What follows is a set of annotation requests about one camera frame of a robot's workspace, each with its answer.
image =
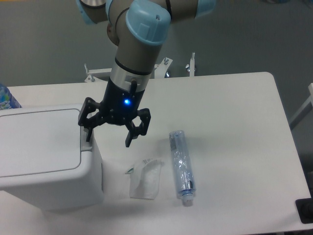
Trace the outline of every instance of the white plastic container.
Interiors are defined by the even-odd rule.
[[[81,105],[0,111],[0,190],[44,210],[100,203],[102,158]]]

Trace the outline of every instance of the light blue joint cap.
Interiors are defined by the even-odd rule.
[[[198,8],[195,18],[211,13],[215,5],[216,0],[198,0]]]
[[[152,46],[165,42],[170,23],[170,13],[147,0],[134,0],[126,13],[130,32],[141,42]]]
[[[86,24],[95,24],[90,18],[89,16],[86,14],[86,12],[84,11],[82,4],[80,3],[79,0],[76,0],[76,4],[78,6],[78,9],[80,11],[80,14],[82,14],[82,17],[85,21]]]
[[[108,16],[108,19],[109,19],[110,24],[112,24],[112,23],[111,23],[111,21],[110,21],[109,10],[110,10],[110,6],[111,6],[112,1],[113,1],[113,0],[107,0],[107,1],[106,1],[106,13],[107,13],[107,16]]]

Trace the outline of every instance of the metal bracket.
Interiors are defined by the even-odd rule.
[[[164,78],[168,68],[170,67],[172,59],[165,57],[162,62],[158,65],[155,65],[154,78]],[[84,64],[87,78],[85,82],[103,82],[107,81],[110,77],[112,71],[109,69],[99,69],[99,70],[89,70],[87,64]]]
[[[294,113],[294,115],[289,119],[289,127],[292,130],[299,124],[299,122],[312,110],[313,108],[313,98],[309,96],[306,101],[301,105],[301,107]]]

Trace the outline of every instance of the transparent plastic wrapper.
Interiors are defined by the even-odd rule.
[[[173,160],[176,191],[184,205],[192,205],[196,185],[184,131],[170,133],[170,146]]]
[[[161,160],[144,159],[132,165],[125,174],[131,175],[130,198],[155,199],[158,194]]]

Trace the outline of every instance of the clear plastic tube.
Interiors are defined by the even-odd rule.
[[[184,204],[189,204],[193,201],[196,185],[184,131],[179,130],[170,133],[170,146],[177,194],[182,198]]]

